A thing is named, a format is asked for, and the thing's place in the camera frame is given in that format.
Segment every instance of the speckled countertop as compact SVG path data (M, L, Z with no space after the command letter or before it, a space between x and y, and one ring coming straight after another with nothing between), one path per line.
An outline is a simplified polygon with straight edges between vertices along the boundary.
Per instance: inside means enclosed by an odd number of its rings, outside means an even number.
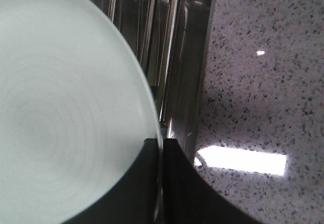
M323 28L324 0L216 2L196 149L282 154L287 163L282 176L203 160L196 169L264 223L324 223Z

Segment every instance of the ceramic plate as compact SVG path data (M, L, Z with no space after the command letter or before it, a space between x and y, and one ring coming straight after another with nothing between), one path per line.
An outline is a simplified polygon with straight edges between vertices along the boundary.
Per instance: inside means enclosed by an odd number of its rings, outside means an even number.
M1 224L73 217L157 135L138 62L92 3L0 0Z

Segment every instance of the metal rod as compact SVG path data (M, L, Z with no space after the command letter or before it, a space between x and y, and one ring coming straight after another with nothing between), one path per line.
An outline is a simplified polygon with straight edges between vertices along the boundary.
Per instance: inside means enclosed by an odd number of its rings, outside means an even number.
M116 4L117 4L117 0L110 0L108 17L112 22L114 22L115 19Z
M148 74L148 67L149 67L149 55L150 55L151 44L152 44L156 2L157 0L149 0L148 3L148 13L147 13L146 25L144 31L143 49L140 57L140 64L142 65L142 69L144 70L146 76Z
M137 36L136 36L136 57L141 64L140 56L141 56L141 21L143 16L143 4L144 0L139 0L139 8L138 8L138 17L137 17Z
M165 104L166 104L166 90L167 90L167 79L170 75L170 62L171 62L171 52L173 48L173 43L175 39L175 29L177 22L178 6L180 0L171 0L169 6L168 14L168 24L166 39L163 47L163 57L162 57L162 68L161 76L159 79L159 91L157 94L157 108L160 110L159 120L164 122L165 120Z
M123 13L123 0L118 1L118 20L116 20L116 26L118 30L122 33L122 13Z
M160 62L160 56L159 56L159 51L160 51L160 43L161 43L161 21L160 21L160 3L159 0L156 2L156 15L157 15L157 27L155 28L157 30L157 56L156 56L156 64L154 68L154 83L153 86L155 86L155 92L154 92L154 98L156 98L156 93L157 93L157 85L158 85L158 80L159 80L159 62Z

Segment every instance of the metal dish rack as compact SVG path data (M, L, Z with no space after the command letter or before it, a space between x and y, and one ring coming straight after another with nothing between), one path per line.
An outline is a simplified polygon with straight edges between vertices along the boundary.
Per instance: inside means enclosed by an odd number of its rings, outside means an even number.
M91 0L129 43L155 98L164 137L193 161L212 0Z

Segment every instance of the dish rack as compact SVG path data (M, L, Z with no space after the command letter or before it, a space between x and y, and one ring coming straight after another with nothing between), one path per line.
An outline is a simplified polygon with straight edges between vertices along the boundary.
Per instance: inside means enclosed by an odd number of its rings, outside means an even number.
M212 0L91 0L136 55L164 138L193 161Z

